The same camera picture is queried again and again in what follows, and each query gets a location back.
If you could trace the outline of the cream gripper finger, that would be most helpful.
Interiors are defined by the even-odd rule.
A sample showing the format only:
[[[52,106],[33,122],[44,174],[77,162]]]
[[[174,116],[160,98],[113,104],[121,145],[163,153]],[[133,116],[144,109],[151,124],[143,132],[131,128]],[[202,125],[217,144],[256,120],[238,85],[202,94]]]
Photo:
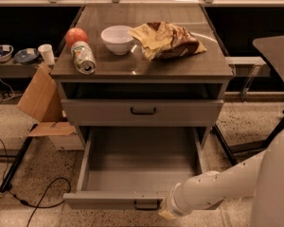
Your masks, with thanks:
[[[167,208],[160,208],[158,211],[158,215],[168,220],[176,219],[176,217]]]

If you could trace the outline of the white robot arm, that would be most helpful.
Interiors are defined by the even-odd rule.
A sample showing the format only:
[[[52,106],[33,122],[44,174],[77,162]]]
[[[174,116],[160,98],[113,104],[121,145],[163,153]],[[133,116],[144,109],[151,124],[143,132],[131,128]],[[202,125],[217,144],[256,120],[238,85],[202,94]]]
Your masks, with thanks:
[[[208,171],[174,185],[159,215],[181,218],[239,197],[254,198],[250,227],[284,227],[284,130],[261,153],[223,172]]]

